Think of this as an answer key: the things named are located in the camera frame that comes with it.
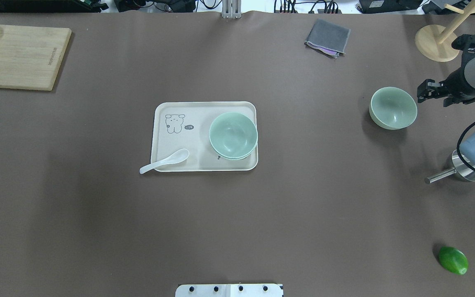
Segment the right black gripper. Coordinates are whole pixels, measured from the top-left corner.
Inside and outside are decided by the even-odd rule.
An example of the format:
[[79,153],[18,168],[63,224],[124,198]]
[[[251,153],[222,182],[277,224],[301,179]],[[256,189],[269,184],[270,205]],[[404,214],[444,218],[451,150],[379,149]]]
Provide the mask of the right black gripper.
[[462,51],[460,68],[441,82],[426,79],[421,83],[417,87],[418,103],[433,98],[444,98],[444,107],[475,103],[475,34],[458,36],[451,45]]

